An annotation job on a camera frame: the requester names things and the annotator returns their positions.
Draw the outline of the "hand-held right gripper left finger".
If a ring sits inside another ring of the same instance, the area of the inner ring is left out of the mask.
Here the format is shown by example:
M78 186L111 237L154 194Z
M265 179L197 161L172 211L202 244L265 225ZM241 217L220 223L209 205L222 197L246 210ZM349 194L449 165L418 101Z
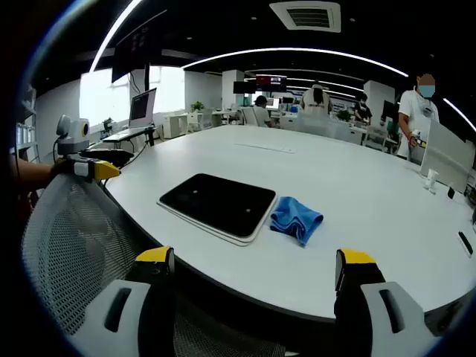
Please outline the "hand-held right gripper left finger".
M82 356L174 356L175 256L170 246L140 253L126 277L87 307L69 341Z

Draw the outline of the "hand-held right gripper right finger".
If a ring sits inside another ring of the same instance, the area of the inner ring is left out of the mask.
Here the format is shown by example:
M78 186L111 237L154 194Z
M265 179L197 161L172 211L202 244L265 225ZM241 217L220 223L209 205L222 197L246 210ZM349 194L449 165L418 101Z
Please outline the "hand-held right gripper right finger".
M337 356L425 356L439 342L422 307L363 251L337 250L335 294Z

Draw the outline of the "person's left hand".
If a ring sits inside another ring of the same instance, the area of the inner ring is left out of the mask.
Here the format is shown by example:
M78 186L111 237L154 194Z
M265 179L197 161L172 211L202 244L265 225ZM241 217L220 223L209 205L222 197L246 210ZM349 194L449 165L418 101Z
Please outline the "person's left hand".
M74 161L70 158L60 158L51 166L51 179L70 174L74 174Z

